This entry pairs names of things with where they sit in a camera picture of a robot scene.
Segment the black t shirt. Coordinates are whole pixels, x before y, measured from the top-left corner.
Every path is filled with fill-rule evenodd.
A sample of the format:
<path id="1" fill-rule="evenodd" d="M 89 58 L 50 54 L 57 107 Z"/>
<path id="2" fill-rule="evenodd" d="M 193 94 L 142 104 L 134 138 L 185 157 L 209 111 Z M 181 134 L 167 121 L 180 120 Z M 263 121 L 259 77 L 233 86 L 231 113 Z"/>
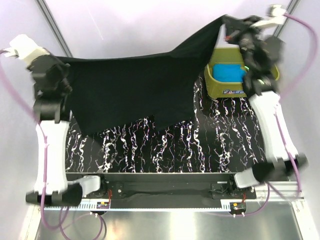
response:
<path id="1" fill-rule="evenodd" d="M 191 35 L 175 49 L 152 55 L 81 59 L 69 64 L 72 93 L 67 106 L 85 135 L 154 116 L 159 130 L 194 115 L 194 83 L 209 63 L 221 17 Z"/>

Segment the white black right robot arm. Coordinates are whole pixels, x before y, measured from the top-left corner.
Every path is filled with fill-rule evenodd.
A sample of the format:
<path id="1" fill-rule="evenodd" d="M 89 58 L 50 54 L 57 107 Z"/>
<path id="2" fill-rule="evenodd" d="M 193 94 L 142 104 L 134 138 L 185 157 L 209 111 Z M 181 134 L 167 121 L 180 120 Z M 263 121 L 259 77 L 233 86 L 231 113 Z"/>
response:
<path id="1" fill-rule="evenodd" d="M 239 19 L 225 15 L 225 41 L 237 45 L 246 73 L 242 88 L 248 97 L 260 127 L 264 143 L 265 162 L 238 172 L 233 181 L 237 188 L 257 186 L 278 177 L 297 176 L 308 163 L 307 157 L 294 146 L 280 103 L 278 83 L 272 68 L 280 59 L 283 41 L 276 36 L 260 38 L 264 29 L 285 22 L 286 10 L 279 4 L 271 5 L 267 18 L 252 15 Z"/>

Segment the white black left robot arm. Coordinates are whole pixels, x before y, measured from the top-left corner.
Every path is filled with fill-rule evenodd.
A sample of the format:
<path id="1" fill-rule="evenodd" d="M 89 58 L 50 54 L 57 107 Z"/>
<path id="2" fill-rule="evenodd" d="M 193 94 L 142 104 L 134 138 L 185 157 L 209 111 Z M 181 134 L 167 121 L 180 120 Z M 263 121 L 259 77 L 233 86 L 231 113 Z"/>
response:
<path id="1" fill-rule="evenodd" d="M 66 100 L 72 92 L 67 80 L 69 64 L 25 34 L 9 43 L 6 57 L 24 61 L 34 80 L 35 102 L 31 110 L 37 122 L 38 168 L 33 190 L 26 193 L 29 204 L 46 207 L 78 206 L 82 198 L 101 187 L 98 175 L 68 181 L 65 167 L 66 138 L 71 112 Z"/>

